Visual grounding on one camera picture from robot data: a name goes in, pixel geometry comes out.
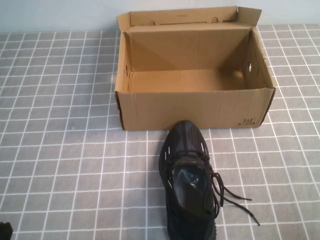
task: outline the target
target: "shoe box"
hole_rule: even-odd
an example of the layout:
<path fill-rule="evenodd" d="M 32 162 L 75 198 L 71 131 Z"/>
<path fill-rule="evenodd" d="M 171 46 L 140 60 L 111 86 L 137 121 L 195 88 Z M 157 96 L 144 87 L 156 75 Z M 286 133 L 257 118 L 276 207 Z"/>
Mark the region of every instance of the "shoe box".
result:
<path fill-rule="evenodd" d="M 260 9 L 134 11 L 121 30 L 115 98 L 123 129 L 256 128 L 275 94 L 256 25 Z"/>

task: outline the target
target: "shoe upper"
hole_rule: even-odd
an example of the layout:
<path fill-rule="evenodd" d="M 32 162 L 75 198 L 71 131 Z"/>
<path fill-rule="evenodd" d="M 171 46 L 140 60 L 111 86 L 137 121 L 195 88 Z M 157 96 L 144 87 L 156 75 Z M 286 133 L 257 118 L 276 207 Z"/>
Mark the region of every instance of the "shoe upper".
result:
<path fill-rule="evenodd" d="M 224 197 L 226 191 L 234 198 L 251 200 L 227 189 L 219 173 L 213 171 L 209 159 L 206 141 L 190 121 L 177 123 L 164 141 L 159 156 L 159 172 L 166 193 L 171 239 L 214 240 L 215 218 L 224 200 L 246 211 L 260 225 L 248 209 Z M 215 192 L 220 196 L 220 205 Z"/>

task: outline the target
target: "box flap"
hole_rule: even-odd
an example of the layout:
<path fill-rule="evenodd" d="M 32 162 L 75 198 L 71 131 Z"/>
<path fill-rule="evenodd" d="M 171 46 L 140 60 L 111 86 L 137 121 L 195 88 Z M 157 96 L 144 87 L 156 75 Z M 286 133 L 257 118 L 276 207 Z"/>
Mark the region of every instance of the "box flap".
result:
<path fill-rule="evenodd" d="M 238 7 L 236 20 L 238 22 L 249 24 L 253 27 L 257 26 L 262 10 L 248 7 Z"/>
<path fill-rule="evenodd" d="M 121 32 L 127 31 L 130 27 L 130 13 L 124 13 L 116 17 Z"/>
<path fill-rule="evenodd" d="M 186 23 L 222 23 L 237 20 L 237 7 L 210 7 L 160 11 L 133 11 L 131 26 Z"/>

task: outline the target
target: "table surface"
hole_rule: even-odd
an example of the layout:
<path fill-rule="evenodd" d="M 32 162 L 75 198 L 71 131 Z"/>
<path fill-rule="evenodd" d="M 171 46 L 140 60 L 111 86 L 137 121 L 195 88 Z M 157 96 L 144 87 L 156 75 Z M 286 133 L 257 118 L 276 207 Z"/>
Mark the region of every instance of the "table surface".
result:
<path fill-rule="evenodd" d="M 277 91 L 256 129 L 202 130 L 226 186 L 218 240 L 320 236 L 320 25 L 258 27 Z M 119 31 L 0 34 L 0 221 L 18 240 L 167 240 L 166 131 L 121 129 Z"/>

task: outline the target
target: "black sneaker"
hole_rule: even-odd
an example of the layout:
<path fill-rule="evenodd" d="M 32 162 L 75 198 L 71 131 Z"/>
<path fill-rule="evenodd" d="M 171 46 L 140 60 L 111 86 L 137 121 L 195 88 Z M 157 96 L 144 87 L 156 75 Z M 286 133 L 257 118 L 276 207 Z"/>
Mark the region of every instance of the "black sneaker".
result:
<path fill-rule="evenodd" d="M 215 218 L 224 200 L 245 210 L 260 225 L 248 209 L 224 197 L 226 191 L 234 198 L 251 200 L 230 192 L 219 173 L 213 171 L 209 159 L 206 141 L 190 121 L 179 122 L 164 141 L 159 172 L 165 188 L 171 240 L 215 240 Z M 215 192 L 220 196 L 220 205 Z"/>

